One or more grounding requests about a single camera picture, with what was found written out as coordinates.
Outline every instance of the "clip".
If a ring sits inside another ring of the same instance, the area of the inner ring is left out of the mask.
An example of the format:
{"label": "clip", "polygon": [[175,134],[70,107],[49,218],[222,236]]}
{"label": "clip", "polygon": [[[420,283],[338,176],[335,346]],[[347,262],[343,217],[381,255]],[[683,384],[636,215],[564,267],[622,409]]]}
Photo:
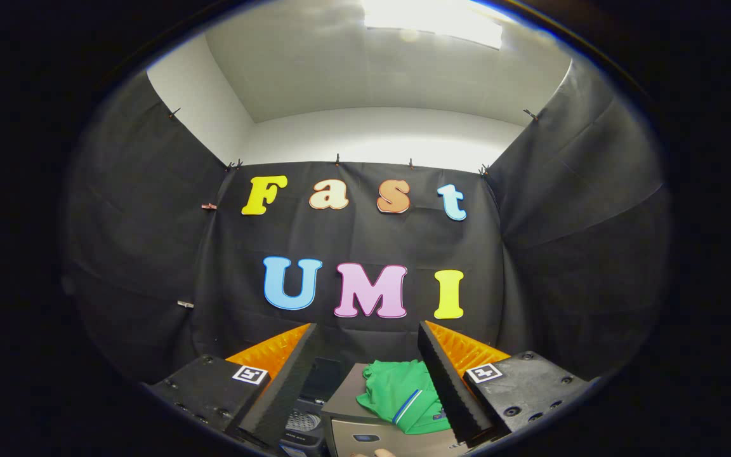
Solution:
{"label": "clip", "polygon": [[523,109],[523,112],[525,112],[529,116],[532,116],[532,119],[534,119],[535,121],[537,121],[537,116],[535,116],[534,114],[532,114],[532,112],[530,110],[527,110],[526,108],[524,108]]}

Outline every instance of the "foam letter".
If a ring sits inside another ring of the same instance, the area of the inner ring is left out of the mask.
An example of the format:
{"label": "foam letter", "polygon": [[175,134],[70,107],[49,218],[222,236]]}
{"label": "foam letter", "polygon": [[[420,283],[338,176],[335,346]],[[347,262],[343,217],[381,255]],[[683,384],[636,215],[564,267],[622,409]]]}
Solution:
{"label": "foam letter", "polygon": [[310,206],[316,210],[342,210],[348,205],[346,183],[342,180],[322,180],[313,189],[316,192],[310,197]]}
{"label": "foam letter", "polygon": [[301,282],[301,293],[296,297],[290,297],[284,293],[284,273],[290,266],[289,258],[267,257],[264,259],[264,266],[267,271],[264,273],[264,296],[267,301],[276,308],[282,310],[301,310],[312,304],[314,300],[315,278],[317,270],[323,266],[320,260],[314,258],[302,258],[298,260],[298,266],[304,271]]}
{"label": "foam letter", "polygon": [[403,180],[386,180],[379,185],[379,199],[377,208],[382,212],[406,212],[411,208],[411,199],[406,194],[411,186]]}
{"label": "foam letter", "polygon": [[459,200],[464,200],[464,194],[456,190],[456,186],[452,184],[443,185],[436,190],[444,200],[444,212],[453,220],[464,220],[467,217],[467,211],[459,209]]}
{"label": "foam letter", "polygon": [[402,278],[408,273],[408,268],[402,265],[384,267],[373,286],[359,263],[340,263],[337,271],[343,275],[343,289],[340,291],[340,306],[334,309],[334,315],[357,316],[354,295],[357,295],[357,301],[365,315],[374,312],[380,298],[383,303],[377,310],[378,316],[395,319],[407,314],[402,307]]}
{"label": "foam letter", "polygon": [[458,319],[464,315],[459,308],[459,281],[464,273],[458,270],[441,270],[433,275],[438,281],[438,309],[433,313],[436,319]]}
{"label": "foam letter", "polygon": [[272,203],[275,200],[278,187],[282,189],[287,187],[286,176],[256,176],[250,182],[253,183],[250,198],[247,200],[247,206],[241,208],[241,214],[244,216],[261,215],[267,212],[267,209],[264,208],[264,200],[266,199],[267,203]]}

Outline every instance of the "letter m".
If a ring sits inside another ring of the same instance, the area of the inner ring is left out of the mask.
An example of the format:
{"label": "letter m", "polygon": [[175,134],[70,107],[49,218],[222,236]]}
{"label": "letter m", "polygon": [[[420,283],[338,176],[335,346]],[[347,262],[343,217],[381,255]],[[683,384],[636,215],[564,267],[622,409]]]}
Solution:
{"label": "letter m", "polygon": [[377,310],[378,316],[396,319],[407,314],[402,306],[402,278],[408,274],[408,268],[402,265],[384,267],[374,284],[371,284],[359,263],[340,263],[337,271],[343,275],[343,289],[340,291],[340,306],[334,309],[334,315],[356,317],[358,312],[354,307],[355,295],[365,315],[374,312],[380,298],[383,303]]}

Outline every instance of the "green shirt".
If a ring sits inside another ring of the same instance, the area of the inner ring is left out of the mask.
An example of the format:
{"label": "green shirt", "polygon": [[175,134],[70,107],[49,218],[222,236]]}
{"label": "green shirt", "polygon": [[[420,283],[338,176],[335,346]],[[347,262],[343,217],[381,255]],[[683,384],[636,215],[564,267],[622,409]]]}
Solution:
{"label": "green shirt", "polygon": [[424,362],[374,361],[363,370],[365,393],[357,402],[409,435],[450,428]]}

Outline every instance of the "blue stripe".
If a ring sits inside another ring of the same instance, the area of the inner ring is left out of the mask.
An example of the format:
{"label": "blue stripe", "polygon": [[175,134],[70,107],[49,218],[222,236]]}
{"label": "blue stripe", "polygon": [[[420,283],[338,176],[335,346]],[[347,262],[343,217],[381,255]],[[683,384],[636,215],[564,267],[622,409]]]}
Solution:
{"label": "blue stripe", "polygon": [[417,390],[415,390],[415,391],[414,391],[414,393],[412,393],[412,394],[411,394],[411,396],[410,396],[410,397],[408,397],[408,399],[407,399],[407,400],[405,400],[405,402],[404,402],[404,403],[402,403],[402,407],[400,407],[400,411],[397,411],[397,413],[396,413],[396,414],[395,414],[395,416],[394,416],[394,419],[391,419],[391,422],[397,423],[397,417],[399,417],[399,416],[400,416],[400,413],[402,413],[402,410],[404,410],[404,409],[405,409],[405,407],[407,407],[407,406],[408,406],[408,402],[410,402],[410,401],[411,401],[411,399],[412,399],[412,398],[414,397],[414,395],[416,395],[416,394],[417,394],[417,392],[418,392],[418,391],[419,391],[419,390],[418,390],[418,388],[417,388]]}

